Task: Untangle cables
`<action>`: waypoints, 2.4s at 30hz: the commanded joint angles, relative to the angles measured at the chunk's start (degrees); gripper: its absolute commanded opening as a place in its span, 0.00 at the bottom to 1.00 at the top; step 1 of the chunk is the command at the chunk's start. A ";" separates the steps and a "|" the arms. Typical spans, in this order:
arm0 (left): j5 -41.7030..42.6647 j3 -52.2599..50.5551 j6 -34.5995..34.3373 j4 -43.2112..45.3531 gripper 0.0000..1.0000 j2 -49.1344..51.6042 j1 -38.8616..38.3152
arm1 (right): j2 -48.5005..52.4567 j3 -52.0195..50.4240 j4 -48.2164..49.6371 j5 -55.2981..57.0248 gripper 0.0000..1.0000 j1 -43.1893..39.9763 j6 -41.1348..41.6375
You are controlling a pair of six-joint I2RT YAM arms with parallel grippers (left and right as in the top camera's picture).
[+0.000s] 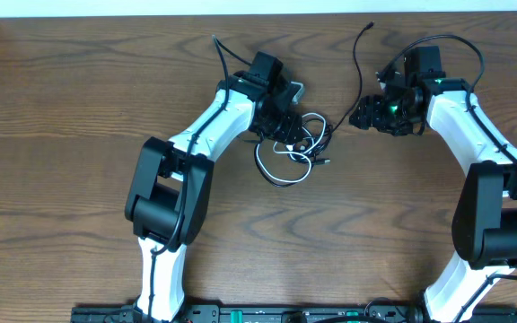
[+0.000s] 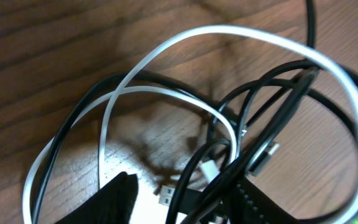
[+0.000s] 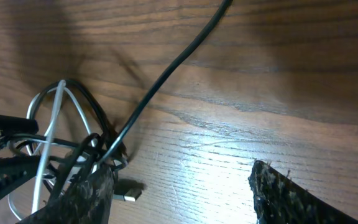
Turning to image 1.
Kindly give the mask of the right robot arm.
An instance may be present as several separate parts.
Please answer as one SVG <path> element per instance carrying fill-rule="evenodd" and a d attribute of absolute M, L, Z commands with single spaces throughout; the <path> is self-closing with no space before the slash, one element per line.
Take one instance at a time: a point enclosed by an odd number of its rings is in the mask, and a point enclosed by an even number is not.
<path fill-rule="evenodd" d="M 414 322 L 464 322 L 495 283 L 517 281 L 517 148 L 478 103 L 472 84 L 450 78 L 436 46 L 405 48 L 403 72 L 378 73 L 380 95 L 359 100 L 349 118 L 393 136 L 436 132 L 466 178 L 451 223 L 454 253 L 426 287 Z"/>

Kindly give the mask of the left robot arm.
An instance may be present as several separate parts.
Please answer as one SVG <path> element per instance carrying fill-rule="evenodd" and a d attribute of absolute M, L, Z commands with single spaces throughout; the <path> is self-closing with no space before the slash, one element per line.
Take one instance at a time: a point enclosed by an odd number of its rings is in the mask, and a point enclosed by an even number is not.
<path fill-rule="evenodd" d="M 215 163 L 241 133 L 284 144 L 302 141 L 294 111 L 304 93 L 276 57 L 258 52 L 248 70 L 226 74 L 206 111 L 167 141 L 149 138 L 139 153 L 125 205 L 143 257 L 137 322 L 172 322 L 185 299 L 187 246 L 206 218 Z"/>

